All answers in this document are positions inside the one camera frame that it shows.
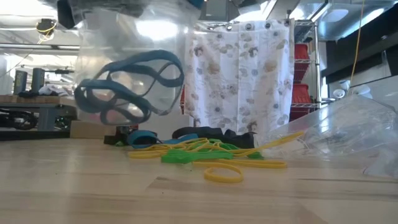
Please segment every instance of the blue object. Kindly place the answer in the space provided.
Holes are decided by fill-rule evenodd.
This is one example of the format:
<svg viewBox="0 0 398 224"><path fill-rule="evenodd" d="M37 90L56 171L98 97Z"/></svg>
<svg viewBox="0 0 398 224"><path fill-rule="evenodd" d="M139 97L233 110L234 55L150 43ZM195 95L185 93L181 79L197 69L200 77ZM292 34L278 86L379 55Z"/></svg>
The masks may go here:
<svg viewBox="0 0 398 224"><path fill-rule="evenodd" d="M140 62L150 62L153 60L166 60L168 61L158 72L153 68L146 65L137 65ZM174 65L180 72L180 76L176 79L166 79L161 77L161 73L169 66ZM105 72L108 72L108 76L105 80L99 80L98 78ZM142 75L148 75L154 79L148 90L141 95L135 94L124 85L113 81L112 73L114 72L127 72L127 73L138 73ZM93 79L85 79L75 89L75 101L79 109L87 113L99 113L101 122L108 125L132 125L139 124L147 121L150 118L152 112L162 116L170 113L173 105L178 100L175 97L170 108L167 110L160 110L151 105L151 103L144 98L146 94L154 86L155 82L159 82L161 85L167 88L181 87L176 96L181 94L182 85L184 81L184 73L182 69L181 61L176 55L166 50L153 50L150 52L139 53L128 57L124 60L117 62L111 62L105 65ZM99 99L93 93L93 90L111 90L114 96L109 101ZM125 100L127 103L116 104L118 100ZM143 116L135 116L130 111L120 108L122 105L134 104L138 109L142 111ZM110 123L106 115L110 111L117 111L123 115L128 122L125 123Z"/></svg>
<svg viewBox="0 0 398 224"><path fill-rule="evenodd" d="M132 146L134 149L143 149L154 144L178 144L183 141L188 141L191 139L197 139L197 134L188 134L186 136L182 136L179 139L170 139L166 141L161 141L157 138L156 134L152 131L145 130L137 130L131 133L127 137L127 143ZM139 144L139 142L150 142L150 144Z"/></svg>
<svg viewBox="0 0 398 224"><path fill-rule="evenodd" d="M201 9L204 0L188 0L188 2L191 3L193 6L197 7L198 9Z"/></svg>

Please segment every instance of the shower curtain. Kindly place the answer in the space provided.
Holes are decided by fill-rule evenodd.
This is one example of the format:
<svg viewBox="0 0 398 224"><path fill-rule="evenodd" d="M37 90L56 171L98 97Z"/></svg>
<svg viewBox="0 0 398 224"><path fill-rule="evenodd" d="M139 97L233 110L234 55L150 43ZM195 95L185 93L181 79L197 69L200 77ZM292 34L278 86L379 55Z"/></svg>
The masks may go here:
<svg viewBox="0 0 398 224"><path fill-rule="evenodd" d="M185 111L196 126L262 135L289 122L293 20L197 27L187 46Z"/></svg>

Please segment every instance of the yellow rubber band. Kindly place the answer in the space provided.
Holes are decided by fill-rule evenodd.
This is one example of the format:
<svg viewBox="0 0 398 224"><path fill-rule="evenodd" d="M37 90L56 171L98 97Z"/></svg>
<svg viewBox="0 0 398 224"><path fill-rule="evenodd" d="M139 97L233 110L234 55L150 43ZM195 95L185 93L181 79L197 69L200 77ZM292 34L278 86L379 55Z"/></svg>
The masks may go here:
<svg viewBox="0 0 398 224"><path fill-rule="evenodd" d="M214 182L221 182L221 183L239 183L239 182L242 182L242 180L243 180L243 173L242 173L241 169L239 169L235 166L229 165L229 164L223 164L223 163L219 163L219 162L193 162L193 164L196 166L209 167L205 170L205 179L206 180L211 180ZM235 171L239 174L239 177L225 177L225 176L213 174L214 167L224 168L224 169L229 169L229 170Z"/></svg>
<svg viewBox="0 0 398 224"><path fill-rule="evenodd" d="M167 151L170 149L181 149L187 152L197 152L200 149L209 149L209 150L228 151L230 153L233 153L234 157L244 157L262 149L279 146L287 142L293 141L302 134L303 134L302 131L297 132L254 149L227 150L220 147L221 144L220 142L212 144L206 138L199 138L199 139L191 139L188 141L184 141L175 145L156 144L144 149L136 149L136 151L129 152L128 154L129 157L133 159L152 159L166 155ZM243 180L243 173L241 169L233 165L268 168L268 169L283 169L287 167L287 164L281 161L261 161L261 160L244 160L244 159L231 159L231 160L215 159L215 160L200 161L200 162L196 161L193 162L193 164L197 166L209 167L208 169L205 170L205 179L212 180L215 182L222 182L222 183L238 183ZM220 175L213 174L214 167L235 171L239 174L239 177L223 177Z"/></svg>

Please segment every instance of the clear plastic bag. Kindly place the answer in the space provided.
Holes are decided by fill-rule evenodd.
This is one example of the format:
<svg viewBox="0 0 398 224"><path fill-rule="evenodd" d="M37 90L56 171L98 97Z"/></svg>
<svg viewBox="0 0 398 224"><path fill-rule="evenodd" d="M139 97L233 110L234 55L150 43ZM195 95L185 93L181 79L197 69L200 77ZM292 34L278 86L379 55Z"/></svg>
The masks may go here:
<svg viewBox="0 0 398 224"><path fill-rule="evenodd" d="M203 0L73 1L85 19L79 119L122 125L168 114L182 90L185 38L200 15L192 2Z"/></svg>
<svg viewBox="0 0 398 224"><path fill-rule="evenodd" d="M283 159L360 158L398 143L396 122L393 107L351 96L269 132L260 143L304 131L297 141L266 149L263 155Z"/></svg>

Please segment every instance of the table surface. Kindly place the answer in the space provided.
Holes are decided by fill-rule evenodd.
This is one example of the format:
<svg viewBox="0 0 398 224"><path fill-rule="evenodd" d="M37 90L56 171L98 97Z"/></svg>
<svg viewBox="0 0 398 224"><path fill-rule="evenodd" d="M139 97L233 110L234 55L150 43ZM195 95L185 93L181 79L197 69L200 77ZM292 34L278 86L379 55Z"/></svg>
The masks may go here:
<svg viewBox="0 0 398 224"><path fill-rule="evenodd" d="M45 104L59 105L61 96L35 96L32 98L23 98L17 95L0 95L0 103L9 104L32 104L41 106Z"/></svg>
<svg viewBox="0 0 398 224"><path fill-rule="evenodd" d="M0 223L397 223L398 181L355 163L243 168L240 184L202 167L132 160L97 140L0 143Z"/></svg>

